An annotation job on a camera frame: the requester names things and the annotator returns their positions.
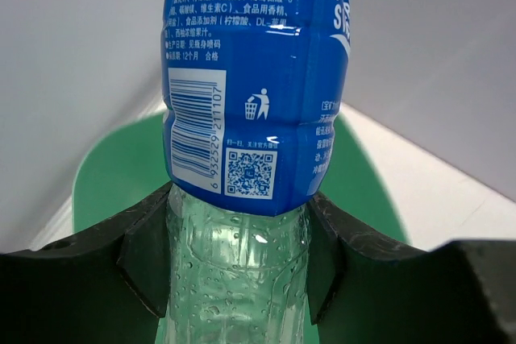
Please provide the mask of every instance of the white icon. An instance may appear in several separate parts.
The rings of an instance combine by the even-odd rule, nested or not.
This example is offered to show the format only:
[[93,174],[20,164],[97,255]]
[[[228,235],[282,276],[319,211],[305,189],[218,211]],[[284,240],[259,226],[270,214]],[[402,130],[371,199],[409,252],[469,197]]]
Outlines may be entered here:
[[[258,116],[256,116],[258,104],[254,102],[255,97],[260,99],[260,110],[258,110]],[[263,88],[261,90],[261,94],[253,94],[245,103],[245,118],[247,120],[254,120],[256,118],[257,120],[263,115],[264,120],[266,120],[268,116],[268,103],[267,89]]]

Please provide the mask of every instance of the qr code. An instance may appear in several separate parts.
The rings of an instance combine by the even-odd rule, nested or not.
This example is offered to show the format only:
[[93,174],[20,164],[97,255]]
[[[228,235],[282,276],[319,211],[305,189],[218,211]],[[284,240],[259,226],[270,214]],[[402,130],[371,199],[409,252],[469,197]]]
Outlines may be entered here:
[[277,151],[226,149],[225,194],[230,197],[272,199]]

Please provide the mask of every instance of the barcode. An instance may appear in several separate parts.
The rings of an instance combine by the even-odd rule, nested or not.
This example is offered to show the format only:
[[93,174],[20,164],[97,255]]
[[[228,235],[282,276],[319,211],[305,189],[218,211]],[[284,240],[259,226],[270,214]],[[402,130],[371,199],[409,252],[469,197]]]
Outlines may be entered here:
[[173,175],[221,193],[226,71],[169,68]]

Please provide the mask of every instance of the water droplet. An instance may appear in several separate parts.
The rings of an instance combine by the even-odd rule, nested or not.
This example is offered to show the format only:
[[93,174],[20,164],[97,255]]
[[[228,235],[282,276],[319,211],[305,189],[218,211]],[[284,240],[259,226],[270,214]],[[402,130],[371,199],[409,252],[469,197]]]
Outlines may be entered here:
[[220,314],[220,310],[215,305],[212,305],[208,308],[210,312],[212,312],[215,316],[218,316]]

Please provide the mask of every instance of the bottle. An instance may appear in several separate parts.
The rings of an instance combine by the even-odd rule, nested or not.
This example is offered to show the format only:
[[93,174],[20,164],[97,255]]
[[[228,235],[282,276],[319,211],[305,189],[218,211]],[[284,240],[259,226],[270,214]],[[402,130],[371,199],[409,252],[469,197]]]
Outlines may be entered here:
[[302,343],[348,0],[165,0],[166,344]]

